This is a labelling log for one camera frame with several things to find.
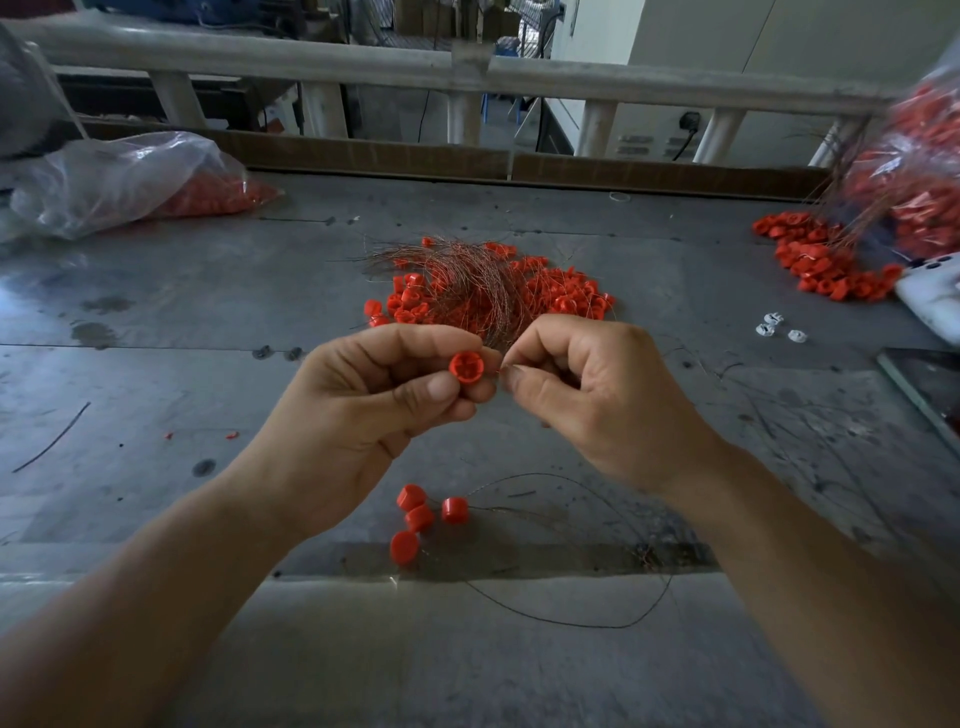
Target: forearm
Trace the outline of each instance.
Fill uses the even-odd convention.
[[[4,724],[143,723],[294,545],[226,474],[0,640]]]
[[[672,502],[836,726],[954,724],[960,635],[738,449]]]

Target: power cord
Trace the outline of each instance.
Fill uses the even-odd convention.
[[[433,26],[433,49],[437,50],[437,36],[440,34],[440,2],[437,3],[437,22]],[[423,134],[423,119],[426,118],[426,108],[430,104],[430,89],[426,89],[426,98],[423,99],[423,113],[420,115],[420,127],[417,129],[417,143]]]
[[[673,159],[671,161],[677,161],[677,159],[680,158],[680,155],[686,151],[686,148],[690,146],[690,142],[693,141],[694,134],[696,134],[695,130],[686,135],[686,141],[684,142],[684,145],[680,148],[680,151],[673,156]]]
[[[690,146],[690,142],[693,141],[693,136],[700,131],[700,114],[697,111],[687,111],[680,117],[680,128],[686,132],[686,141],[684,142],[684,146],[680,148],[680,151],[674,155],[673,161],[677,161],[677,159],[680,158],[680,155],[686,151],[686,148]]]

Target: white railing post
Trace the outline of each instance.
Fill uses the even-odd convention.
[[[857,116],[838,116],[810,159],[809,166],[824,168],[831,166],[837,152],[864,127],[866,127],[866,119]]]
[[[704,137],[700,140],[700,146],[697,147],[697,154],[693,156],[693,162],[695,164],[722,162],[746,115],[747,112],[744,109],[714,109]]]
[[[446,102],[446,143],[480,145],[480,107],[483,96],[479,93],[451,93]]]
[[[187,74],[178,71],[151,71],[150,80],[168,122],[191,129],[202,129],[206,126],[200,99],[197,98],[197,92],[193,90]]]
[[[580,122],[580,138],[577,139],[576,157],[605,157],[610,131],[618,104],[615,101],[587,99],[584,117]]]
[[[346,139],[347,117],[339,84],[300,85],[303,106],[303,133],[327,139]]]

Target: black wire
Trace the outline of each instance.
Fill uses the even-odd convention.
[[[560,619],[549,619],[547,617],[537,617],[537,615],[528,615],[526,612],[521,612],[520,610],[514,609],[508,604],[504,604],[502,601],[498,601],[497,599],[494,599],[492,596],[490,596],[486,592],[481,592],[479,589],[477,589],[473,584],[471,584],[468,581],[465,581],[464,584],[469,586],[471,589],[473,589],[479,595],[483,596],[485,599],[489,599],[498,607],[503,607],[508,612],[513,612],[515,615],[520,615],[521,617],[535,619],[536,621],[544,621],[547,624],[559,624],[561,627],[580,627],[581,629],[629,629],[635,624],[639,624],[640,622],[642,622],[644,619],[647,618],[647,616],[650,615],[651,612],[657,609],[657,605],[660,604],[660,601],[666,596],[666,591],[670,588],[671,581],[673,581],[673,574],[670,574],[670,576],[667,577],[666,584],[663,586],[663,591],[660,592],[660,596],[657,597],[656,601],[654,601],[654,603],[650,605],[650,608],[647,609],[647,611],[644,612],[642,615],[640,615],[636,619],[633,619],[632,621],[627,622],[626,624],[580,624],[579,622],[575,622],[575,621],[561,621]]]
[[[475,488],[474,490],[472,490],[472,491],[470,491],[470,492],[468,493],[468,497],[472,497],[473,495],[479,493],[480,491],[482,491],[482,490],[484,490],[484,489],[486,489],[486,488],[489,488],[489,487],[492,486],[492,485],[496,485],[497,483],[503,483],[503,482],[506,482],[506,481],[508,481],[508,480],[515,480],[515,479],[521,478],[521,477],[528,477],[528,476],[530,476],[530,475],[541,475],[541,476],[546,476],[546,477],[556,477],[556,478],[559,478],[560,480],[565,480],[565,481],[567,481],[567,482],[569,482],[569,483],[573,483],[574,485],[580,486],[580,487],[583,488],[585,491],[587,491],[588,493],[590,493],[592,496],[594,496],[595,498],[597,498],[598,500],[600,500],[600,502],[602,502],[602,503],[603,503],[604,505],[606,505],[608,508],[610,508],[610,509],[613,511],[613,514],[616,515],[616,516],[620,519],[620,521],[621,521],[622,523],[624,523],[628,528],[630,528],[638,538],[640,537],[640,533],[639,533],[639,531],[636,530],[636,528],[634,527],[634,525],[633,525],[632,523],[630,523],[626,518],[624,518],[624,517],[623,517],[623,514],[621,514],[620,511],[618,511],[618,510],[613,506],[613,504],[612,504],[609,500],[607,500],[605,497],[601,496],[599,493],[597,493],[595,490],[593,490],[592,488],[590,488],[588,485],[585,485],[584,483],[581,483],[579,480],[575,480],[575,479],[572,478],[572,477],[567,477],[566,475],[560,475],[560,474],[557,474],[557,473],[540,473],[540,472],[517,473],[517,474],[515,474],[515,475],[507,475],[506,477],[497,478],[496,480],[492,480],[491,482],[489,482],[489,483],[487,483],[487,484],[485,484],[485,485],[481,485],[479,488]],[[480,510],[492,510],[492,509],[483,508],[483,509],[480,509]],[[673,581],[673,577],[674,577],[674,574],[670,574],[670,576],[667,577],[666,583],[663,585],[663,591],[660,592],[660,595],[657,597],[657,599],[654,601],[654,603],[651,604],[650,607],[648,607],[648,608],[643,612],[643,614],[641,614],[641,615],[640,615],[639,617],[637,617],[636,619],[631,619],[629,622],[626,622],[625,624],[581,624],[580,622],[575,622],[575,621],[562,621],[561,619],[550,619],[550,618],[548,618],[548,617],[538,617],[537,615],[531,615],[531,614],[528,614],[528,613],[526,613],[526,612],[521,612],[520,610],[518,610],[518,609],[516,609],[516,608],[514,608],[514,607],[512,607],[512,606],[510,606],[509,604],[504,604],[502,601],[500,601],[500,600],[498,600],[498,599],[495,599],[495,598],[493,598],[492,596],[490,596],[489,594],[487,594],[486,592],[480,590],[479,588],[476,587],[476,585],[472,584],[470,581],[467,581],[466,579],[464,580],[464,584],[466,584],[467,586],[469,586],[471,589],[473,589],[473,590],[474,590],[475,592],[477,592],[479,595],[483,596],[485,599],[489,599],[491,602],[493,602],[494,604],[496,604],[498,607],[503,607],[503,608],[506,609],[508,612],[513,612],[515,615],[519,615],[519,616],[521,616],[521,617],[527,617],[527,618],[529,618],[529,619],[534,619],[535,621],[542,621],[542,622],[546,622],[547,624],[557,624],[557,625],[559,625],[559,626],[561,626],[561,627],[580,627],[581,629],[628,629],[628,628],[630,628],[630,627],[633,627],[635,624],[639,624],[640,622],[642,622],[644,619],[647,618],[647,616],[650,615],[651,612],[653,612],[653,611],[657,608],[657,606],[660,604],[660,602],[661,602],[661,601],[663,600],[663,598],[666,596],[666,592],[667,592],[667,590],[670,588],[670,583]]]
[[[684,142],[684,146],[682,146],[680,148],[680,151],[677,153],[677,155],[673,157],[673,161],[677,161],[677,159],[680,158],[680,155],[686,151],[686,148],[689,146],[690,141],[693,139],[693,135],[696,133],[697,133],[697,130],[693,129],[686,135],[686,141]]]
[[[440,34],[440,2],[437,3],[437,22],[433,26],[433,49],[437,50],[437,36]],[[423,119],[426,118],[426,108],[430,104],[430,89],[426,91],[426,98],[423,99],[423,113],[420,115],[420,127],[417,129],[417,143],[420,144],[420,136],[423,134]]]
[[[430,104],[430,90],[427,89],[426,98],[423,100],[423,113],[420,115],[420,128],[417,129],[417,143],[420,144],[420,135],[423,134],[423,119],[426,117],[426,108]]]
[[[550,15],[550,17],[546,19],[546,22],[543,23],[543,30],[540,31],[540,36],[537,38],[537,54],[534,56],[534,58],[543,58],[543,54],[546,53],[546,41],[549,40],[549,38],[547,39],[545,38],[546,38],[547,30],[550,28],[550,23],[556,24],[557,18],[559,18],[563,14],[564,14],[564,11],[557,11],[552,15]],[[544,114],[545,111],[546,111],[546,99],[544,99],[541,96],[540,97],[540,119],[537,122],[537,141],[534,144],[534,152],[538,152],[540,150],[540,142],[543,139],[543,119],[545,116]]]
[[[40,452],[38,452],[36,455],[34,455],[32,458],[30,458],[27,462],[25,462],[23,465],[21,465],[19,468],[17,468],[17,469],[16,469],[15,471],[13,471],[13,472],[14,472],[14,473],[19,473],[19,472],[22,471],[24,468],[26,468],[28,465],[31,465],[32,463],[35,463],[37,460],[39,460],[41,457],[43,457],[45,454],[47,454],[47,452],[50,451],[50,448],[52,448],[54,445],[56,445],[56,444],[60,441],[60,438],[62,438],[63,435],[65,435],[67,432],[70,431],[70,428],[73,427],[73,425],[75,425],[75,424],[77,423],[77,421],[80,419],[80,416],[86,411],[86,409],[87,409],[89,406],[90,406],[90,402],[88,402],[88,403],[85,404],[83,407],[81,407],[81,408],[80,408],[80,412],[78,412],[78,413],[74,416],[74,418],[70,421],[70,424],[67,425],[67,426],[63,429],[63,432],[61,432],[59,435],[57,435],[57,437],[54,438],[54,441],[53,441],[52,443],[50,443],[50,445],[48,445],[46,448],[42,449]]]

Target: horizontal rail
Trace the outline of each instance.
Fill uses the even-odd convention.
[[[43,18],[4,22],[59,65],[829,116],[875,115],[900,96],[899,89],[860,82],[499,56],[476,73],[438,51]]]

